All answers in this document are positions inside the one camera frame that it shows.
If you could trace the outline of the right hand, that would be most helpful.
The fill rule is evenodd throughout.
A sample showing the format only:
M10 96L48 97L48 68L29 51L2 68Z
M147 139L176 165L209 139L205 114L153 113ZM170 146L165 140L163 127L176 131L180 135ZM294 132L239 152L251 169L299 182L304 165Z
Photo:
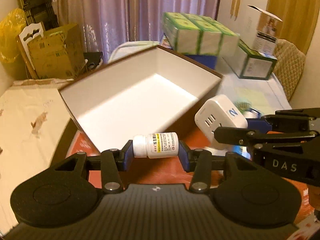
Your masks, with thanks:
M320 210L320 188L312 185L308 185L309 194L309 204L315 208L315 210Z

